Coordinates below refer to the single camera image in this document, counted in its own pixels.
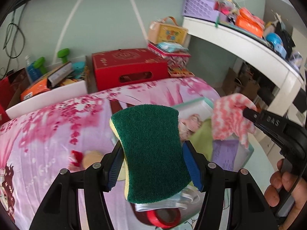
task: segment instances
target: green scouring pad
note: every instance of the green scouring pad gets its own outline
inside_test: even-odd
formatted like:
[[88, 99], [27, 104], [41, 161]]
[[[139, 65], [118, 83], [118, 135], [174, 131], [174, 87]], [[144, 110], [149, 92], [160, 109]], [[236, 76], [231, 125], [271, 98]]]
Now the green scouring pad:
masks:
[[125, 153], [125, 198], [131, 203], [167, 199], [191, 181], [182, 154], [178, 111], [144, 104], [115, 113], [110, 119]]

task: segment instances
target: red tape roll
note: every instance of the red tape roll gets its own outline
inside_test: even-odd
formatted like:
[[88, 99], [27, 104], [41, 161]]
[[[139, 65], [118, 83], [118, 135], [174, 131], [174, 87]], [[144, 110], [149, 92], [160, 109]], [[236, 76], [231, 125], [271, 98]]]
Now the red tape roll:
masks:
[[[173, 214], [174, 215], [174, 217], [173, 217], [174, 220], [171, 221], [171, 222], [167, 222], [167, 221], [163, 220], [161, 217], [159, 217], [158, 210], [165, 210], [170, 215]], [[156, 227], [171, 228], [171, 227], [175, 227], [175, 226], [177, 226], [179, 224], [180, 218], [181, 218], [181, 214], [180, 214], [180, 211], [179, 211], [178, 208], [173, 208], [173, 209], [155, 209], [155, 210], [147, 211], [147, 218]]]

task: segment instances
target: green dumbbell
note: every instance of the green dumbbell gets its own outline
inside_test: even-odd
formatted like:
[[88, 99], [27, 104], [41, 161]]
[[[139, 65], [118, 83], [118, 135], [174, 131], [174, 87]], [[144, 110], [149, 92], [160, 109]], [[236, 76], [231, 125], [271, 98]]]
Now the green dumbbell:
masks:
[[47, 70], [44, 66], [45, 63], [45, 58], [44, 57], [40, 57], [36, 62], [34, 62], [33, 67], [35, 69], [39, 69], [40, 72], [42, 73], [42, 75], [47, 73]]
[[64, 48], [58, 51], [58, 58], [62, 59], [63, 64], [68, 62], [67, 56], [69, 55], [69, 53], [70, 53], [69, 48]]

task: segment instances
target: yellow sponge edge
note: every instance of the yellow sponge edge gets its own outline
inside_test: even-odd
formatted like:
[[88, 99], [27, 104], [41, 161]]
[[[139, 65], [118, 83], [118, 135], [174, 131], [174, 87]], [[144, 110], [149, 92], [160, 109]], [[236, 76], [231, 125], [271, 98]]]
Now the yellow sponge edge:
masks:
[[[112, 120], [110, 119], [110, 127], [111, 127], [111, 130], [114, 132], [115, 136], [119, 139], [119, 141], [122, 143], [122, 141], [120, 140], [119, 138], [119, 135], [118, 135], [118, 132], [112, 122]], [[125, 170], [126, 170], [126, 179], [125, 179], [125, 191], [124, 191], [124, 194], [125, 194], [125, 199], [127, 200], [128, 199], [128, 193], [129, 193], [129, 170], [128, 170], [128, 162], [127, 162], [127, 157], [125, 155], [125, 151], [124, 151], [124, 162], [125, 162]]]

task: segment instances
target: finger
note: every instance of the finger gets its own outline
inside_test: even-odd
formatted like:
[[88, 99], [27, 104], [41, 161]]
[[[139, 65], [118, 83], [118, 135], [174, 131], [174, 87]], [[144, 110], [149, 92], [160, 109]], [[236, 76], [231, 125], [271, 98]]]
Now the finger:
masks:
[[284, 160], [283, 159], [280, 159], [278, 162], [277, 162], [277, 168], [279, 171], [281, 171], [281, 168], [282, 168], [282, 164], [284, 163]]
[[281, 173], [279, 171], [276, 171], [274, 174], [272, 174], [270, 178], [270, 184], [276, 189], [280, 189], [282, 187], [281, 182]]
[[[289, 191], [294, 182], [296, 181], [297, 176], [290, 174], [289, 172], [285, 172], [282, 176], [282, 183], [284, 188]], [[295, 205], [291, 209], [287, 219], [282, 225], [282, 229], [288, 229], [290, 225], [294, 222], [300, 211], [302, 210], [303, 206], [307, 201], [307, 183], [305, 180], [300, 179], [297, 183], [296, 187], [292, 191], [291, 195], [295, 200]]]
[[268, 186], [264, 192], [264, 198], [271, 207], [275, 207], [279, 203], [278, 192], [272, 185]]

